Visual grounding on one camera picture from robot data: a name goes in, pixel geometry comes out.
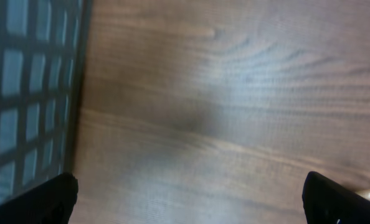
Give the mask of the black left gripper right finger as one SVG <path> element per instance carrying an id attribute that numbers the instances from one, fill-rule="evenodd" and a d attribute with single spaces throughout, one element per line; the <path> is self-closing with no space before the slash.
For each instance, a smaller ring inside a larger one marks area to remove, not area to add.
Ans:
<path id="1" fill-rule="evenodd" d="M 370 201 L 333 180 L 309 172 L 303 186 L 308 224 L 370 224 Z"/>

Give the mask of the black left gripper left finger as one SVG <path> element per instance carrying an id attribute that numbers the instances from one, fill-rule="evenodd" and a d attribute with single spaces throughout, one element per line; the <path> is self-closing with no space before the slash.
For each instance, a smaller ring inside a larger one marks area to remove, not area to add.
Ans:
<path id="1" fill-rule="evenodd" d="M 68 224 L 77 194 L 78 180 L 65 172 L 0 205 L 0 224 Z"/>

